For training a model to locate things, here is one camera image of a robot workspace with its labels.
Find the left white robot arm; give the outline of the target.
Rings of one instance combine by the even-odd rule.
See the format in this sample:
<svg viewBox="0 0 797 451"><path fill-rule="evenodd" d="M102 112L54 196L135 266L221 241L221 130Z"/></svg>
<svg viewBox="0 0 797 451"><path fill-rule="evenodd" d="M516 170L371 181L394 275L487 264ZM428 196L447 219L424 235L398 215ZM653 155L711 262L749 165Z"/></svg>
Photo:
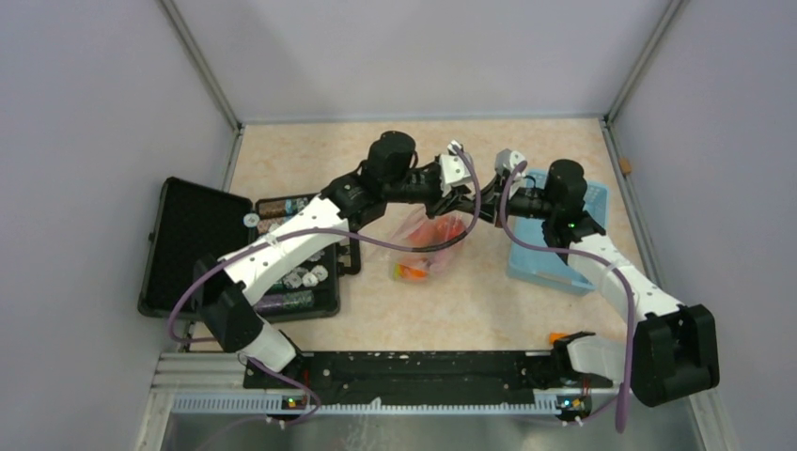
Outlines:
<svg viewBox="0 0 797 451"><path fill-rule="evenodd" d="M356 169L331 181L275 231L220 257L215 267L198 261L184 297L223 350L260 362L279 388L295 385L302 373L298 350L256 304L318 251L359 239L359 230L382 218L389 204L422 204L436 214L465 194L466 185L478 184L472 159L457 141L431 163L416 162L410 135L384 132Z"/></svg>

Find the clear zip top bag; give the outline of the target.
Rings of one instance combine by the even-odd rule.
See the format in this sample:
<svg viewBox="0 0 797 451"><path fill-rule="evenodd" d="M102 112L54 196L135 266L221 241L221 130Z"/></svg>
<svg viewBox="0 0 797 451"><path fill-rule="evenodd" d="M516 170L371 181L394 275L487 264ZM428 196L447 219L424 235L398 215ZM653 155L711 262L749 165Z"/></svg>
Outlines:
<svg viewBox="0 0 797 451"><path fill-rule="evenodd" d="M439 217L444 216L459 216L466 223L467 227L471 224L471 217L458 211L450 212ZM423 207L417 208L413 210L395 229L394 233L390 237L390 241L394 244L411 248L427 248L441 245L430 244L433 235L432 223L436 218L428 218ZM388 250L385 257L387 262L387 275L396 282L429 282L432 279L439 278L440 276L444 275L452 267L455 259L459 256L463 245L464 240L461 240L445 249L432 250L423 253L408 253L396 250ZM403 280L396 277L397 264L404 264L418 269L424 268L430 275L426 280L422 281Z"/></svg>

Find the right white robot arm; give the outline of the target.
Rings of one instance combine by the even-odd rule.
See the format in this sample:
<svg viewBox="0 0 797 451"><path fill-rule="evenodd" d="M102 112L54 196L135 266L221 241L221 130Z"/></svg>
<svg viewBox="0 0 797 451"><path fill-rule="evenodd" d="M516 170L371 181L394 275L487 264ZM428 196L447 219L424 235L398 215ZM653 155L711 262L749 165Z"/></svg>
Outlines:
<svg viewBox="0 0 797 451"><path fill-rule="evenodd" d="M490 185L495 223L504 226L510 216L539 220L542 245L521 241L512 231L509 238L527 250L557 255L627 326L623 344L593 333L557 339L554 380L575 387L588 375L599 376L648 407L716 387L720 364L712 312L668 294L619 251L586 208L588 184L580 164L553 162L542 187L526 185L526 166L517 152L497 156Z"/></svg>

